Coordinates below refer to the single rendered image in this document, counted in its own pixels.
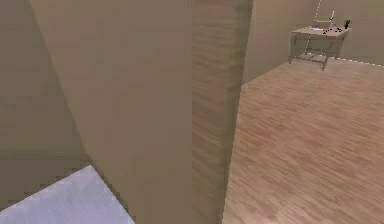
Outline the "light wooden table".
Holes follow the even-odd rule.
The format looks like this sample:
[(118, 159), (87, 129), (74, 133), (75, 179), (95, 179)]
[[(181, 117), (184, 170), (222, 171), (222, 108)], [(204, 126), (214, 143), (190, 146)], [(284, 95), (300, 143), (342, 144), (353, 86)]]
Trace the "light wooden table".
[[(351, 31), (351, 28), (334, 27), (324, 29), (324, 31), (312, 31), (310, 28), (313, 27), (307, 26), (291, 32), (288, 63), (291, 64), (294, 59), (319, 63), (321, 70), (324, 71), (331, 57), (338, 59), (341, 46)], [(303, 52), (300, 52), (298, 48), (300, 39), (306, 40)], [(328, 45), (319, 48), (312, 47), (312, 42), (316, 40), (326, 41)]]

